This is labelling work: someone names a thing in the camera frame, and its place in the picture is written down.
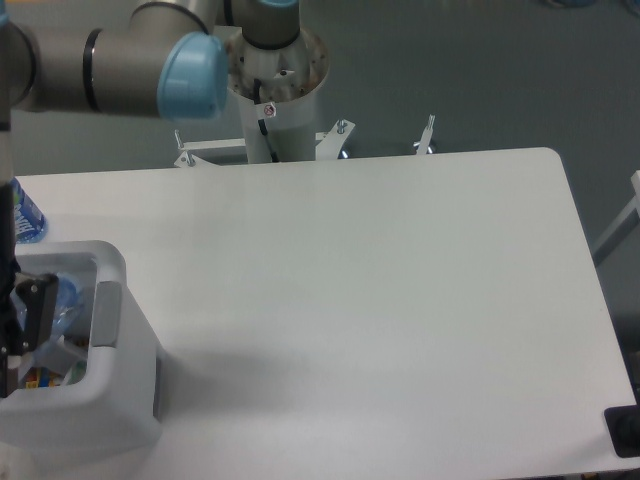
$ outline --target blue joint cap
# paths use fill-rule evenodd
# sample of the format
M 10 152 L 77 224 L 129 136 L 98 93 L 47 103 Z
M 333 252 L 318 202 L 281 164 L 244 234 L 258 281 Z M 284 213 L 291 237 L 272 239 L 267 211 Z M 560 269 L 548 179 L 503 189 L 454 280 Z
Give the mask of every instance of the blue joint cap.
M 0 27 L 4 27 L 7 23 L 9 23 L 9 15 L 4 6 L 4 0 L 0 0 Z
M 160 74 L 160 116 L 167 120 L 219 117 L 227 103 L 228 75 L 229 60 L 218 38 L 200 32 L 185 35 Z

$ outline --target white table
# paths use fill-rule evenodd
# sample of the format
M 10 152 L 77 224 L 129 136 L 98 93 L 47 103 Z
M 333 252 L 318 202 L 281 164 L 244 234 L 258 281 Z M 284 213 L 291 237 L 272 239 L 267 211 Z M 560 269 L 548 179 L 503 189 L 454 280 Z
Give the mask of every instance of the white table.
M 173 356 L 154 448 L 47 478 L 640 466 L 607 433 L 603 411 L 634 397 L 550 150 L 21 182 L 48 241 L 120 249 Z

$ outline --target plastic container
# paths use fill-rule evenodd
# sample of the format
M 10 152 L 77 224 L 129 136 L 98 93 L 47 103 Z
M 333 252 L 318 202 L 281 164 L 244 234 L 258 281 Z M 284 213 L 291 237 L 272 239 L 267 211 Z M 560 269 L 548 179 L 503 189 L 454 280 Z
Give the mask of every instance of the plastic container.
M 11 180 L 13 187 L 13 216 L 16 224 L 17 243 L 37 243 L 47 234 L 47 219 L 25 193 L 20 182 Z

